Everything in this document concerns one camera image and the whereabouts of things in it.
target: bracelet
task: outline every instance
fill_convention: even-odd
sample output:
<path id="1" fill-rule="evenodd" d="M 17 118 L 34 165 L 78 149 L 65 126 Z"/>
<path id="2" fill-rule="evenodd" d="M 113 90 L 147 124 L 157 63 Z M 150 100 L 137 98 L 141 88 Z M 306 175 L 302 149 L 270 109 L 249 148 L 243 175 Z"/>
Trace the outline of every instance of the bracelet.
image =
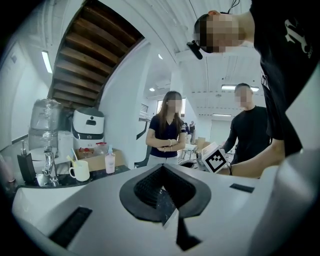
<path id="1" fill-rule="evenodd" d="M 232 164 L 230 162 L 228 162 L 229 164 L 227 164 L 226 166 L 228 166 L 229 169 L 229 175 L 232 176 Z"/>

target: wooden staircase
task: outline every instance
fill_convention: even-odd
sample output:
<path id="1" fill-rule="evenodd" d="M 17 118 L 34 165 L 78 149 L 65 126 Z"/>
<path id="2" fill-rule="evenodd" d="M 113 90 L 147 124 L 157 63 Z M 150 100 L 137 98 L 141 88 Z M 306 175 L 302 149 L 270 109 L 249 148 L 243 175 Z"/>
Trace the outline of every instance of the wooden staircase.
<path id="1" fill-rule="evenodd" d="M 88 0 L 62 38 L 48 98 L 69 109 L 98 107 L 108 78 L 143 38 L 115 11 Z"/>

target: long brown hair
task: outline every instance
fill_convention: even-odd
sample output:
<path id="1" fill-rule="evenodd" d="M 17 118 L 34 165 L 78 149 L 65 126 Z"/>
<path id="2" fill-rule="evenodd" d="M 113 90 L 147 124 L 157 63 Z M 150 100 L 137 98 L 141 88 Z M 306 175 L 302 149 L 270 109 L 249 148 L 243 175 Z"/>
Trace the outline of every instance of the long brown hair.
<path id="1" fill-rule="evenodd" d="M 166 124 L 167 124 L 167 113 L 168 113 L 168 104 L 167 102 L 169 100 L 179 100 L 182 101 L 182 96 L 179 92 L 175 90 L 168 91 L 162 101 L 162 106 L 160 109 L 160 112 L 157 114 L 157 116 L 160 119 L 160 136 L 162 137 L 163 133 L 165 132 L 166 129 Z M 181 131 L 181 127 L 183 125 L 183 121 L 181 120 L 179 113 L 174 114 L 174 119 L 173 123 L 176 127 L 176 136 L 175 139 L 178 138 L 179 133 Z"/>

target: countertop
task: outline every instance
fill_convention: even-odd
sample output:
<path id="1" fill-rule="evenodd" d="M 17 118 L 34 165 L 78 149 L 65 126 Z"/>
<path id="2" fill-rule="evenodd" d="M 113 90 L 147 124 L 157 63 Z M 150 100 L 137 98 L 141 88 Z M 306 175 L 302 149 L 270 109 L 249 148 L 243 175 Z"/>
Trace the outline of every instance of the countertop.
<path id="1" fill-rule="evenodd" d="M 96 170 L 90 172 L 90 178 L 86 181 L 78 181 L 75 178 L 72 178 L 69 174 L 60 174 L 58 175 L 58 185 L 54 185 L 51 182 L 49 182 L 49 177 L 45 176 L 43 174 L 37 174 L 36 180 L 33 183 L 26 183 L 23 179 L 17 178 L 15 173 L 15 181 L 14 182 L 6 182 L 2 184 L 2 188 L 4 189 L 4 192 L 9 199 L 9 201 L 12 203 L 16 191 L 19 188 L 33 188 L 33 189 L 54 189 L 54 188 L 68 188 L 68 187 L 75 187 L 75 186 L 83 186 L 86 185 L 92 181 L 113 176 L 116 174 L 124 173 L 126 171 L 129 171 L 130 169 L 125 165 L 120 165 L 115 168 L 114 173 L 108 174 L 106 173 L 106 170 Z"/>

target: white mug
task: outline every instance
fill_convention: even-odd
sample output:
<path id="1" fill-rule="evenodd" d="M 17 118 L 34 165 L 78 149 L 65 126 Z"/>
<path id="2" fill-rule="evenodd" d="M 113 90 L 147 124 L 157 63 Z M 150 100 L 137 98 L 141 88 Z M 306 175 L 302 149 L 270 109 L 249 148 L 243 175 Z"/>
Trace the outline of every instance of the white mug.
<path id="1" fill-rule="evenodd" d="M 76 166 L 69 168 L 69 174 L 72 178 L 77 179 L 80 182 L 85 182 L 90 178 L 89 165 L 87 161 L 78 160 L 74 161 Z"/>

